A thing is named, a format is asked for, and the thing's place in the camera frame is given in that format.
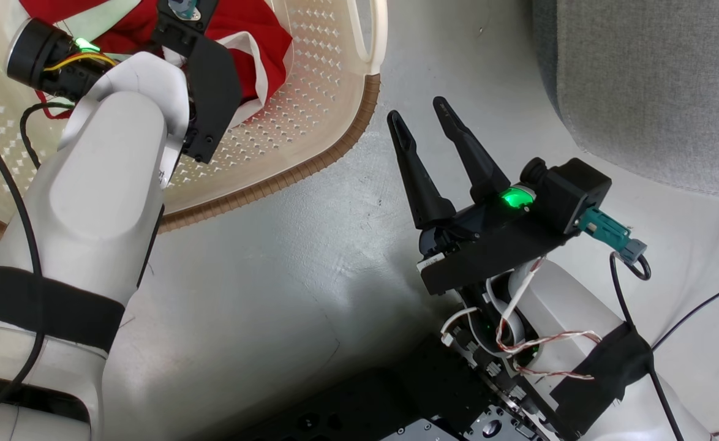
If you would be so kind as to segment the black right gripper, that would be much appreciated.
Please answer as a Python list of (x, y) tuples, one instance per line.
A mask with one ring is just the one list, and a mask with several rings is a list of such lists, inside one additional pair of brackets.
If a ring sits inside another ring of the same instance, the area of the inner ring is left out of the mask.
[(455, 145), (471, 184), (470, 197), (476, 204), (455, 215), (452, 201), (441, 195), (424, 167), (415, 138), (401, 114), (396, 110), (388, 112), (386, 121), (413, 223), (423, 231), (418, 250), (426, 258), (450, 253), (461, 243), (477, 242), (527, 212), (536, 199), (534, 190), (522, 184), (511, 186), (446, 98), (434, 97), (432, 105), (443, 133)]

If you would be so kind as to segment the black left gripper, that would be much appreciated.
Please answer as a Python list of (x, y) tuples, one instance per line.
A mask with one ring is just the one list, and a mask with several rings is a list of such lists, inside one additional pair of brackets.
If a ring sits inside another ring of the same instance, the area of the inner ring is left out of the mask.
[(80, 100), (116, 66), (116, 60), (89, 43), (37, 18), (18, 29), (9, 48), (6, 75), (38, 92)]

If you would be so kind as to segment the cream perforated plastic laundry basket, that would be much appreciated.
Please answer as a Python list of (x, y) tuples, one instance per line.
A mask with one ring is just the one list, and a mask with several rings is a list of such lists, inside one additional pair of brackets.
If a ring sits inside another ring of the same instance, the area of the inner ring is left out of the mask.
[[(287, 78), (244, 123), (228, 130), (208, 164), (181, 158), (164, 190), (165, 233), (217, 217), (337, 162), (367, 129), (381, 89), (388, 0), (265, 0), (292, 37)], [(4, 58), (26, 19), (18, 0), (0, 0), (0, 153), (19, 192), (37, 170), (19, 119), (39, 101), (7, 78)]]

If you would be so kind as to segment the grey fabric cushion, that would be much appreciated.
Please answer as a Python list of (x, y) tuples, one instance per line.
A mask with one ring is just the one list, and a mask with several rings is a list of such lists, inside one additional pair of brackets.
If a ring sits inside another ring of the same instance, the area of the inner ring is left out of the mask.
[(719, 199), (719, 0), (531, 0), (545, 92), (581, 151)]

